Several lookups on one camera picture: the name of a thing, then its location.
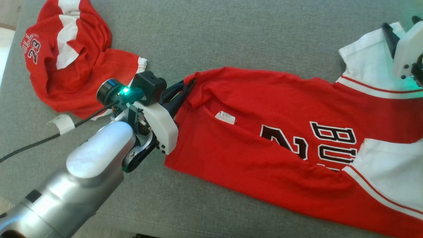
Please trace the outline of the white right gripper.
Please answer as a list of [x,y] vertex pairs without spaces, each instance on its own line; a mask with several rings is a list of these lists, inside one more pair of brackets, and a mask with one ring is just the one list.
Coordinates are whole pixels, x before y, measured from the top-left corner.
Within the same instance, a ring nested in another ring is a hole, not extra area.
[[411,77],[422,87],[423,18],[412,16],[413,27],[400,39],[388,23],[382,31],[393,59],[393,74],[401,79]]

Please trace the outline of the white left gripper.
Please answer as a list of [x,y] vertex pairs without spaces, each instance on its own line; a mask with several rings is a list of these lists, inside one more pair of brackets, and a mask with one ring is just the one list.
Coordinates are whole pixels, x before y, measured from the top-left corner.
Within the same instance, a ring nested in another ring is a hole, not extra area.
[[196,84],[196,79],[185,84],[183,80],[167,88],[160,96],[160,104],[148,106],[135,101],[129,106],[127,121],[134,132],[146,137],[154,134],[159,147],[169,155],[176,147],[178,128],[173,118]]

